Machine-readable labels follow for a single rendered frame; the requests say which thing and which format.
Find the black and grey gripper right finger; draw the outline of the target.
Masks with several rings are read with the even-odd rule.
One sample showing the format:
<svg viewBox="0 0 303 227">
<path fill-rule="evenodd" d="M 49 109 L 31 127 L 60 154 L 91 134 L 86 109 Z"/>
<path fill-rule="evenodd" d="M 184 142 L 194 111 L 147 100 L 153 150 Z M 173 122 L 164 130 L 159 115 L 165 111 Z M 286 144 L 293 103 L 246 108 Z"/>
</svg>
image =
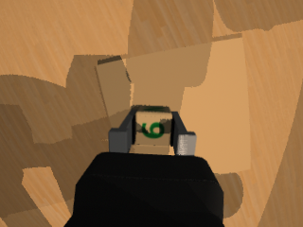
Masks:
<svg viewBox="0 0 303 227">
<path fill-rule="evenodd" d="M 178 112 L 171 112 L 170 146 L 174 155 L 194 156 L 197 135 L 194 131 L 187 131 Z"/>
</svg>

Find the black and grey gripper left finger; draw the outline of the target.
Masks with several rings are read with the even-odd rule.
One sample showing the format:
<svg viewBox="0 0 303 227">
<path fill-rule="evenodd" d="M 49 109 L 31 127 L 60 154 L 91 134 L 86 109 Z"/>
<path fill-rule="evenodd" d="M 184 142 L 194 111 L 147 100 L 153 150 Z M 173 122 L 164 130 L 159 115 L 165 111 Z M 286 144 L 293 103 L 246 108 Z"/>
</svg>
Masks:
<svg viewBox="0 0 303 227">
<path fill-rule="evenodd" d="M 130 110 L 119 128 L 111 128 L 108 131 L 109 152 L 129 153 L 135 143 L 135 113 Z"/>
</svg>

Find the wooden letter block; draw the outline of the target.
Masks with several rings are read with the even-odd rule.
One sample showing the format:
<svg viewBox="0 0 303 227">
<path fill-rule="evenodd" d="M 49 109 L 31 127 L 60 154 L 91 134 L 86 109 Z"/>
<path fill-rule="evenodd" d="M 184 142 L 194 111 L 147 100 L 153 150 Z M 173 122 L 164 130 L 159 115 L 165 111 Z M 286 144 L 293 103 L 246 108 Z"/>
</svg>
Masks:
<svg viewBox="0 0 303 227">
<path fill-rule="evenodd" d="M 168 148 L 171 119 L 170 107 L 140 105 L 135 113 L 135 144 Z"/>
</svg>

